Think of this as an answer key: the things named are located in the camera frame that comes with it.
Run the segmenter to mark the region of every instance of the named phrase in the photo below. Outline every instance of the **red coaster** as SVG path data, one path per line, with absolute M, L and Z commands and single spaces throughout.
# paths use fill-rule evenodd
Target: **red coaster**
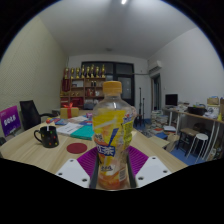
M 67 151 L 73 154 L 83 153 L 87 150 L 87 145 L 83 143 L 72 143 L 67 146 Z

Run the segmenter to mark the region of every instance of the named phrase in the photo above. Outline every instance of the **air conditioner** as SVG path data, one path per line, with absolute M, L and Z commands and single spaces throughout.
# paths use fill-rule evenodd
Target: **air conditioner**
M 155 61 L 154 63 L 151 63 L 149 65 L 149 74 L 151 74 L 154 71 L 157 71 L 160 68 L 162 68 L 161 61 Z

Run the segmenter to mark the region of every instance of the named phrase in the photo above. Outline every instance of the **ceiling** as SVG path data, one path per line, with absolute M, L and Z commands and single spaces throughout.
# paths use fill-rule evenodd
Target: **ceiling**
M 62 0 L 38 15 L 68 56 L 115 54 L 148 59 L 197 27 L 159 0 Z

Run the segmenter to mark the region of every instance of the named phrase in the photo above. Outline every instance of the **wooden desk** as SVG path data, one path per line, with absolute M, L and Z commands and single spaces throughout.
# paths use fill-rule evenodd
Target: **wooden desk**
M 170 142 L 168 142 L 164 139 L 158 138 L 156 136 L 150 137 L 149 141 L 152 141 L 153 143 L 155 143 L 156 145 L 158 145 L 161 148 L 166 147 L 170 143 Z
M 203 159 L 207 160 L 207 159 L 208 159 L 208 156 L 209 156 L 209 154 L 210 154 L 210 151 L 214 148 L 216 139 L 217 139 L 217 137 L 218 137 L 220 124 L 224 124 L 224 121 L 218 121 L 218 120 L 216 120 L 216 119 L 212 119 L 212 118 L 208 118 L 208 117 L 203 117 L 203 116 L 200 116 L 200 115 L 191 114 L 191 113 L 187 113 L 187 112 L 180 112 L 180 111 L 173 110 L 173 109 L 166 109 L 166 108 L 163 108 L 163 110 L 164 110 L 164 111 L 168 111 L 168 112 L 170 113 L 169 125 L 171 125 L 172 113 L 174 112 L 174 113 L 177 113 L 177 114 L 178 114 L 178 116 L 177 116 L 176 134 L 177 134 L 177 132 L 178 132 L 179 122 L 180 122 L 180 119 L 181 119 L 181 115 L 182 115 L 182 114 L 185 114 L 185 115 L 187 115 L 187 116 L 191 116 L 191 117 L 196 117 L 196 118 L 200 118 L 200 119 L 205 119 L 205 120 L 213 121 L 212 133 L 211 133 L 211 136 L 210 136 L 209 143 L 208 143 L 208 145 L 207 145 L 206 151 L 205 151 L 204 156 L 203 156 Z M 211 148 L 210 148 L 210 145 L 211 145 L 211 142 L 212 142 L 212 138 L 213 138 L 213 134 L 214 134 L 215 131 L 216 131 L 215 138 L 214 138 L 214 141 L 213 141 L 212 146 L 211 146 Z
M 86 112 L 91 111 L 80 111 L 80 115 L 84 115 Z M 84 143 L 87 145 L 87 151 L 95 147 L 94 141 L 58 135 L 59 145 L 56 148 L 44 148 L 41 143 L 34 138 L 33 134 L 39 127 L 40 125 L 37 125 L 2 145 L 0 148 L 2 156 L 5 159 L 34 165 L 55 174 L 68 159 L 78 159 L 85 153 L 69 153 L 66 150 L 69 144 L 75 142 Z M 150 141 L 139 131 L 134 129 L 132 131 L 132 136 L 131 146 L 142 151 L 147 156 L 157 156 L 171 172 L 176 172 L 187 167 L 185 163 Z

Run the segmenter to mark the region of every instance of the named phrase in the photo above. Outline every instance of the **white stool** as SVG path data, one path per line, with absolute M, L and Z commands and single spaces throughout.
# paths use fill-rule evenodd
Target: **white stool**
M 198 158 L 196 159 L 195 163 L 197 163 L 197 161 L 198 161 L 198 159 L 199 159 L 201 153 L 203 152 L 203 147 L 204 147 L 205 142 L 206 142 L 206 144 L 205 144 L 205 147 L 204 147 L 204 148 L 206 148 L 206 145 L 207 145 L 207 142 L 208 142 L 208 136 L 205 135 L 205 134 L 201 134 L 201 133 L 199 133 L 199 134 L 197 134 L 197 135 L 194 137 L 194 140 L 193 140 L 193 142 L 192 142 L 192 145 L 191 145 L 191 148 L 190 148 L 189 153 L 188 153 L 188 155 L 187 155 L 187 158 L 188 158 L 189 154 L 191 153 L 191 150 L 192 150 L 192 148 L 193 148 L 194 141 L 195 141 L 196 138 L 197 138 L 197 145 L 198 145 L 199 140 L 202 140 L 202 141 L 203 141 L 203 144 L 202 144 L 201 150 L 200 150 L 200 152 L 199 152 L 199 154 L 198 154 Z

